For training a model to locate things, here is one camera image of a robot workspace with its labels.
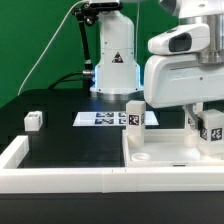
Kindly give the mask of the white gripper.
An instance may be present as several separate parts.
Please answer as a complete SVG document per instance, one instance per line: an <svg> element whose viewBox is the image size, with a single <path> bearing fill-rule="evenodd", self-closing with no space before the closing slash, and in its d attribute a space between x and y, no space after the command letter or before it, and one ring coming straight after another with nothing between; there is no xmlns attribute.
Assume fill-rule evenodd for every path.
<svg viewBox="0 0 224 224"><path fill-rule="evenodd" d="M151 38L144 70L144 98L154 108L183 106L192 130L199 119L193 103L224 99L224 65L201 64L198 53L210 43L205 23L179 25Z"/></svg>

